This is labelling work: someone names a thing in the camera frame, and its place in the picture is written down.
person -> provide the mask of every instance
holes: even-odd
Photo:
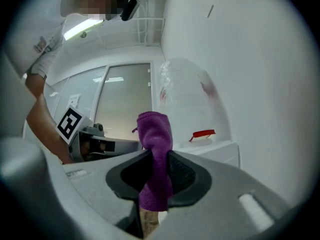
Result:
[[[27,123],[36,137],[64,164],[72,163],[68,145],[56,132],[44,97],[44,86],[50,66],[63,47],[63,28],[67,16],[99,16],[110,20],[119,15],[129,0],[31,0],[16,16],[7,34],[3,50],[19,74],[27,74],[25,85],[36,97]],[[83,155],[90,144],[81,145]]]

gray plastic housing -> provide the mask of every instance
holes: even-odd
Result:
[[[45,158],[39,147],[21,138],[1,139],[0,150],[5,151],[0,156],[2,182],[49,239],[137,239],[116,226],[124,218],[132,218],[136,204],[117,197],[107,185],[106,175],[113,167],[148,151],[61,166],[57,157]],[[238,201],[246,193],[254,195],[275,221],[289,211],[279,196],[246,172],[199,156],[175,153],[206,169],[212,184],[194,205],[170,208],[148,239],[258,237]],[[85,173],[67,176],[79,171]]]
[[[80,138],[85,135],[90,142],[104,142],[107,146],[112,146],[112,149],[104,152],[99,152],[102,158],[110,158],[114,156],[121,156],[124,154],[132,153],[142,150],[142,144],[136,140],[116,139],[104,137],[103,130],[96,127],[85,127],[83,130],[77,130],[69,145],[69,152],[72,160],[75,163],[84,162],[80,151]]]

door frame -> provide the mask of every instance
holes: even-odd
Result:
[[[152,107],[152,111],[155,111],[157,109],[156,76],[155,76],[154,61],[153,60],[135,60],[132,62],[110,64],[105,67],[105,72],[103,74],[103,77],[101,78],[101,81],[99,82],[97,91],[94,96],[92,110],[91,110],[91,114],[90,114],[90,119],[92,122],[95,122],[95,119],[96,119],[96,113],[97,113],[97,108],[98,108],[98,103],[99,103],[101,91],[104,86],[105,80],[107,78],[109,69],[112,67],[129,66],[129,65],[137,65],[137,64],[150,64],[151,107]]]

fluorescent light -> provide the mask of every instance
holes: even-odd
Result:
[[[51,93],[49,96],[50,96],[50,97],[54,97],[54,96],[56,96],[57,94],[59,94],[59,92],[56,92],[56,91],[55,91],[55,92]]]
[[[94,78],[92,79],[95,83],[99,83],[102,80],[102,77]],[[111,83],[111,82],[120,82],[123,81],[123,77],[111,77],[108,80],[105,81],[105,83]]]
[[[94,78],[92,79],[95,83],[99,83],[101,81],[102,77],[99,77],[99,78]]]
[[[73,27],[69,31],[67,31],[64,34],[64,38],[65,38],[65,40],[69,40],[70,38],[72,38],[76,34],[80,33],[81,31],[84,31],[84,30],[86,30],[96,24],[101,23],[101,22],[103,22],[102,19],[87,19],[84,22],[81,22],[80,24],[76,25],[75,27]]]
[[[111,77],[108,80],[105,81],[105,83],[111,83],[111,82],[120,82],[124,79],[122,77]]]

purple towel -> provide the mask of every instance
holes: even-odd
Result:
[[[168,198],[173,195],[167,174],[167,153],[173,140],[168,117],[158,112],[145,112],[137,119],[142,146],[153,155],[152,174],[139,194],[139,205],[148,211],[168,210]]]

